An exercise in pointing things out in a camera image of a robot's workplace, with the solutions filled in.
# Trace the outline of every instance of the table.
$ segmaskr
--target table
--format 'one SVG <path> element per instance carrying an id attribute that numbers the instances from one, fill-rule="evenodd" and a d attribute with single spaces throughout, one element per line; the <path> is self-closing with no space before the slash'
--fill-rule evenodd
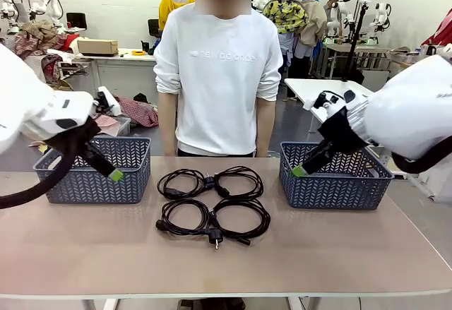
<path id="1" fill-rule="evenodd" d="M 155 57 L 151 55 L 133 56 L 136 49 L 119 48 L 116 56 L 83 56 L 76 55 L 74 63 L 89 64 L 93 79 L 89 84 L 83 85 L 83 78 L 74 78 L 76 90 L 87 90 L 96 93 L 100 86 L 107 86 L 109 90 L 120 97 L 132 99 L 138 93 L 143 93 L 149 102 L 157 103 L 157 86 L 153 71 Z"/>
<path id="2" fill-rule="evenodd" d="M 291 209 L 275 158 L 152 157 L 151 180 L 137 205 L 52 205 L 45 197 L 0 211 L 0 297 L 27 299 L 321 297 L 436 294 L 452 288 L 452 271 L 433 246 L 385 196 L 377 211 Z M 255 169 L 271 214 L 269 230 L 251 246 L 225 239 L 216 251 L 206 238 L 170 237 L 155 229 L 166 200 L 155 185 L 166 173 L 189 167 L 213 174 L 235 165 Z M 0 173 L 0 194 L 37 182 L 33 173 Z M 175 182 L 177 189 L 193 184 Z M 231 193 L 251 182 L 226 177 Z M 212 208 L 220 197 L 197 199 Z M 197 209 L 181 207 L 174 221 L 199 222 Z M 244 231 L 259 219 L 239 207 L 218 217 Z"/>
<path id="3" fill-rule="evenodd" d="M 285 80 L 287 86 L 292 89 L 295 95 L 305 103 L 307 100 L 315 100 L 319 94 L 324 90 L 333 91 L 341 96 L 344 95 L 345 91 L 353 90 L 355 93 L 364 95 L 369 97 L 373 94 L 373 92 L 364 86 L 348 81 L 346 83 L 342 81 L 328 80 L 328 79 L 293 79 L 287 78 Z M 308 141 L 310 140 L 310 135 L 316 133 L 319 129 L 321 123 L 326 120 L 327 114 L 326 110 L 323 107 L 319 107 L 318 109 L 311 109 L 312 112 L 312 120 L 311 126 L 309 127 Z M 378 147 L 378 154 L 380 161 L 384 165 L 388 165 L 391 160 L 391 151 L 386 148 Z M 391 170 L 392 173 L 400 176 L 406 177 L 406 173 L 400 171 L 399 169 Z"/>
<path id="4" fill-rule="evenodd" d="M 316 66 L 316 76 L 333 79 L 338 60 L 346 60 L 351 48 L 352 45 L 350 43 L 323 44 Z M 357 45 L 354 58 L 359 62 L 358 70 L 387 71 L 391 63 L 386 56 L 386 52 L 389 50 L 390 48 L 381 45 Z M 332 59 L 330 72 L 329 75 L 326 75 L 330 59 Z"/>

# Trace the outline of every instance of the coiled cable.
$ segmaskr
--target coiled cable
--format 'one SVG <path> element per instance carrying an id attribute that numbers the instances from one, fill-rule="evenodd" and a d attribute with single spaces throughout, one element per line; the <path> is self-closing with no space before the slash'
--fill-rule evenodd
<path id="1" fill-rule="evenodd" d="M 230 192 L 223 186 L 220 185 L 220 179 L 223 177 L 246 177 L 254 183 L 254 188 L 246 193 L 241 193 L 237 195 L 231 195 Z M 223 198 L 240 198 L 251 200 L 253 198 L 258 198 L 263 194 L 263 183 L 261 177 L 253 169 L 244 166 L 231 167 L 223 172 L 215 174 L 213 177 L 215 183 L 215 190 Z"/>
<path id="2" fill-rule="evenodd" d="M 201 213 L 201 221 L 199 225 L 194 229 L 187 229 L 185 227 L 179 227 L 170 221 L 171 213 L 175 208 L 183 204 L 191 204 L 196 206 Z M 209 209 L 207 206 L 192 198 L 183 198 L 176 201 L 168 202 L 162 207 L 162 218 L 155 223 L 155 226 L 160 231 L 168 231 L 178 236 L 189 236 L 198 234 L 207 234 L 209 226 Z"/>
<path id="3" fill-rule="evenodd" d="M 196 185 L 192 190 L 184 192 L 178 189 L 173 189 L 168 187 L 168 183 L 178 176 L 189 176 L 196 180 Z M 163 176 L 157 184 L 158 192 L 160 192 L 164 197 L 175 201 L 182 198 L 192 198 L 199 195 L 200 193 L 213 188 L 213 178 L 204 178 L 203 174 L 198 170 L 192 169 L 179 169 L 174 172 L 170 172 Z"/>
<path id="4" fill-rule="evenodd" d="M 259 216 L 261 216 L 261 224 L 258 227 L 247 232 L 236 232 L 222 227 L 218 222 L 217 213 L 221 209 L 233 205 L 244 206 L 245 208 L 256 211 Z M 223 237 L 235 239 L 236 241 L 245 245 L 250 245 L 250 239 L 263 235 L 268 230 L 271 221 L 270 214 L 257 199 L 223 199 L 209 212 L 209 216 L 210 224 L 214 226 L 214 228 L 219 229 Z"/>

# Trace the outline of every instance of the table edge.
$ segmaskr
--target table edge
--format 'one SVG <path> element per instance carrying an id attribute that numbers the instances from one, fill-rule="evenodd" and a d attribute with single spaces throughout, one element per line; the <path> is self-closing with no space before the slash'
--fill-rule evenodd
<path id="1" fill-rule="evenodd" d="M 155 299 L 155 298 L 211 298 L 211 297 L 409 297 L 446 294 L 452 289 L 407 291 L 407 292 L 240 292 L 240 293 L 200 293 L 200 294 L 0 294 L 0 299 L 29 300 L 80 300 L 80 299 Z"/>

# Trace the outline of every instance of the black cable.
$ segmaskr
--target black cable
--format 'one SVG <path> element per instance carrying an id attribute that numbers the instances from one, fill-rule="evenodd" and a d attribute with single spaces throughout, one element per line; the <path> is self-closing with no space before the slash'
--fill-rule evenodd
<path id="1" fill-rule="evenodd" d="M 306 307 L 305 307 L 304 304 L 303 304 L 302 298 L 301 298 L 301 297 L 298 297 L 298 299 L 299 299 L 300 304 L 301 304 L 302 307 L 303 307 L 303 310 L 306 310 Z"/>
<path id="2" fill-rule="evenodd" d="M 201 213 L 201 221 L 194 229 L 179 227 L 170 221 L 171 213 L 175 208 L 183 204 L 191 204 L 196 206 Z M 162 207 L 162 218 L 155 223 L 160 231 L 168 231 L 178 236 L 200 235 L 208 233 L 209 226 L 209 209 L 207 206 L 192 198 L 178 199 L 177 201 L 168 202 Z"/>
<path id="3" fill-rule="evenodd" d="M 76 159 L 78 152 L 78 142 L 69 142 L 66 153 L 63 154 L 61 162 L 55 167 L 55 170 L 43 181 L 18 193 L 0 197 L 0 209 L 12 208 L 35 200 L 44 195 L 50 189 L 54 188 L 69 170 Z"/>
<path id="4" fill-rule="evenodd" d="M 225 229 L 220 225 L 217 219 L 217 213 L 223 208 L 226 208 L 228 206 L 243 206 L 245 208 L 250 208 L 254 211 L 256 211 L 261 216 L 261 224 L 247 232 L 235 232 L 232 230 Z M 250 245 L 250 239 L 256 238 L 264 234 L 268 227 L 270 226 L 270 214 L 267 212 L 267 210 L 263 207 L 261 202 L 259 202 L 257 199 L 231 199 L 226 198 L 221 200 L 210 212 L 210 223 L 215 228 L 219 229 L 223 235 L 223 237 L 235 239 L 238 242 Z"/>
<path id="5" fill-rule="evenodd" d="M 195 187 L 187 192 L 169 188 L 168 183 L 178 176 L 193 177 L 196 180 Z M 204 178 L 203 174 L 201 174 L 198 170 L 179 169 L 163 176 L 157 184 L 157 189 L 158 192 L 160 192 L 164 197 L 175 201 L 181 198 L 192 198 L 194 196 L 197 196 L 200 193 L 213 188 L 213 185 L 213 178 Z"/>
<path id="6" fill-rule="evenodd" d="M 170 220 L 171 213 L 175 208 L 184 204 L 191 204 L 196 206 L 201 213 L 201 221 L 194 229 L 187 229 L 175 225 Z M 177 236 L 199 236 L 206 235 L 209 238 L 209 243 L 215 245 L 218 250 L 218 244 L 223 242 L 223 235 L 217 228 L 210 228 L 210 215 L 207 206 L 192 198 L 183 198 L 176 201 L 168 202 L 162 207 L 162 218 L 155 223 L 155 227 L 162 232 L 169 232 Z"/>
<path id="7" fill-rule="evenodd" d="M 246 193 L 231 195 L 225 187 L 220 185 L 220 179 L 223 177 L 246 177 L 253 181 L 254 188 Z M 251 200 L 253 198 L 262 196 L 263 193 L 263 183 L 261 177 L 254 170 L 241 165 L 237 167 L 231 167 L 223 172 L 220 172 L 219 174 L 215 174 L 213 181 L 215 182 L 215 190 L 223 198 L 239 198 L 242 200 Z"/>
<path id="8" fill-rule="evenodd" d="M 333 91 L 330 91 L 330 90 L 324 90 L 324 91 L 322 91 L 323 93 L 330 93 L 330 94 L 332 94 L 332 95 L 335 95 L 335 96 L 338 96 L 339 98 L 342 98 L 343 100 L 344 100 L 344 97 L 342 97 L 341 95 L 339 95 L 339 94 L 337 94 L 337 93 L 335 93 L 335 92 L 333 92 Z"/>

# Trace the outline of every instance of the white desk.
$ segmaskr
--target white desk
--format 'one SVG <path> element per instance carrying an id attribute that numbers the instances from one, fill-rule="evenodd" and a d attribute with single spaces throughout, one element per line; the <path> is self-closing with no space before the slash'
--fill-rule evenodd
<path id="1" fill-rule="evenodd" d="M 295 95 L 305 103 L 307 100 L 315 100 L 321 92 L 324 90 L 333 91 L 338 95 L 343 96 L 345 91 L 353 90 L 356 93 L 360 93 L 364 96 L 369 97 L 373 94 L 373 92 L 364 86 L 348 81 L 346 83 L 341 81 L 335 81 L 330 79 L 294 79 L 288 78 L 285 80 L 287 86 L 292 89 Z M 309 127 L 309 134 L 313 134 L 317 132 L 317 129 L 320 127 L 321 123 L 326 120 L 326 110 L 323 107 L 318 109 L 311 109 L 313 114 L 311 120 L 311 126 Z M 381 148 L 379 153 L 379 159 L 384 165 L 388 165 L 391 160 L 391 152 L 388 149 Z M 406 173 L 401 172 L 399 170 L 391 170 L 392 173 L 397 175 L 406 176 Z"/>
<path id="2" fill-rule="evenodd" d="M 133 98 L 138 93 L 143 93 L 149 102 L 157 102 L 157 87 L 153 71 L 155 57 L 148 54 L 133 56 L 135 49 L 119 48 L 116 56 L 83 56 L 76 55 L 75 62 L 89 63 L 93 79 L 91 83 L 73 84 L 77 90 L 89 90 L 95 93 L 100 86 L 107 86 L 109 90 L 120 97 Z M 74 78 L 74 81 L 85 81 L 84 78 Z"/>

